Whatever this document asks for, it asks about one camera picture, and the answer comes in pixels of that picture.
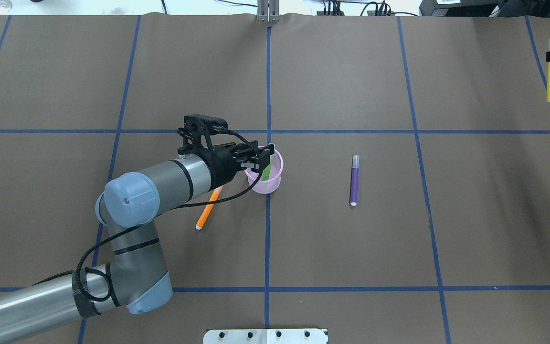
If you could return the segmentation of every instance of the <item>black box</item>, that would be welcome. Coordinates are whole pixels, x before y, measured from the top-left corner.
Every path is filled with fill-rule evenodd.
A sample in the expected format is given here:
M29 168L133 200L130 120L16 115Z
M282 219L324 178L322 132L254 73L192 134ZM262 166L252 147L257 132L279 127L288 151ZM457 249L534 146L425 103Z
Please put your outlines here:
M489 17L498 0L422 0L424 17Z

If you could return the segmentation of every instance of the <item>pink cup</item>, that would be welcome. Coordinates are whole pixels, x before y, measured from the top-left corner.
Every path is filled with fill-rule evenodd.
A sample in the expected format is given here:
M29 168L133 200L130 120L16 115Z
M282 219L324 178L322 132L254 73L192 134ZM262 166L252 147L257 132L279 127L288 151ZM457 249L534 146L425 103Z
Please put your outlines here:
M277 187L279 187L279 184L281 183L281 171L284 170L284 158L281 157L278 150L275 150L275 154L273 154L273 161L271 162L271 165L269 179L266 181L258 181L252 190L259 194L270 194L275 191ZM252 172L249 168L245 170L245 174L247 175L247 182L249 185L252 185L258 176L257 173Z

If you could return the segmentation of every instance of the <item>orange marker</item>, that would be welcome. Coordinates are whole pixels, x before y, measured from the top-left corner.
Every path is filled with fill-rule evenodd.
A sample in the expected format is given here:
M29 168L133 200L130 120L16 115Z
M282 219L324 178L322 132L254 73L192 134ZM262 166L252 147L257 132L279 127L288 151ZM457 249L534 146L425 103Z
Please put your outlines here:
M209 201L215 201L218 200L218 197L220 196L220 192L222 191L222 187L218 187L216 190L213 190L212 196L209 198ZM203 228L205 225L205 221L207 221L207 218L209 217L209 213L212 212L213 204L208 204L205 206L205 209L203 209L203 213L201 214L201 217L199 217L199 220L197 221L197 225L194 226L194 228L198 229L199 231Z

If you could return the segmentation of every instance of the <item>white mounting plate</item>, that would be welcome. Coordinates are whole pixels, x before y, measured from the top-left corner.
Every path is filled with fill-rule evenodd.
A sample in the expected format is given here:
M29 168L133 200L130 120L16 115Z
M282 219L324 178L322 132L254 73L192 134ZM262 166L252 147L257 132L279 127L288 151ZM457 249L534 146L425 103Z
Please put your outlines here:
M328 344L327 329L209 330L203 344Z

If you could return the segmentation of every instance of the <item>green marker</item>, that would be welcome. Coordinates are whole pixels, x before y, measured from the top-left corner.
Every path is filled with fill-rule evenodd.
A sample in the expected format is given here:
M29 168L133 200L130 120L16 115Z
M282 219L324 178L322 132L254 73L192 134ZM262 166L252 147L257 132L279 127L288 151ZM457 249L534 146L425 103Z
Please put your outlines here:
M273 165L273 156L272 155L271 155L271 163L268 164L264 168L264 171L262 172L262 180L263 181L268 181L269 180L269 175L271 174L271 165Z

